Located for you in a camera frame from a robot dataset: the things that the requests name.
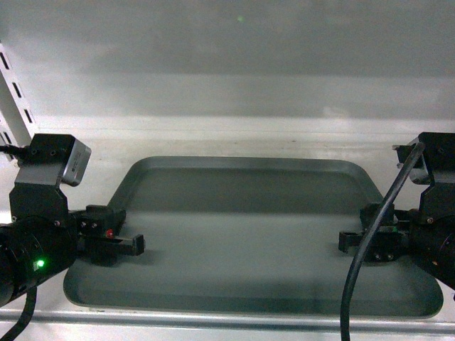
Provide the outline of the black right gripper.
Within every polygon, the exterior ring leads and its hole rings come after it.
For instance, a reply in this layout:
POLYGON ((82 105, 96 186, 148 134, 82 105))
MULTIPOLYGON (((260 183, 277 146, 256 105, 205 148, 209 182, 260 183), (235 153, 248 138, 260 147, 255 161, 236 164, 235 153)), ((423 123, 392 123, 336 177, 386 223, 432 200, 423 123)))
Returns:
MULTIPOLYGON (((397 210, 395 206, 387 211, 373 238, 365 262, 397 261, 409 254, 410 214, 406 210, 397 210)), ((338 250, 348 253, 359 249, 363 242, 364 232, 341 231, 338 234, 338 250)))

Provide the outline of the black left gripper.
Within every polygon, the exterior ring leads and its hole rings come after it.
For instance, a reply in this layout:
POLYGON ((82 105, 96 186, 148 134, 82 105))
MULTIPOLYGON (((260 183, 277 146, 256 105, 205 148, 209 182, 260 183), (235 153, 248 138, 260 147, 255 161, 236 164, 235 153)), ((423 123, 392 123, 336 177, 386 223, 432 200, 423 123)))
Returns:
POLYGON ((104 205, 88 205, 70 211, 77 227, 77 256, 94 265, 115 265, 118 255, 139 256, 144 253, 144 235, 118 237, 126 211, 104 205))

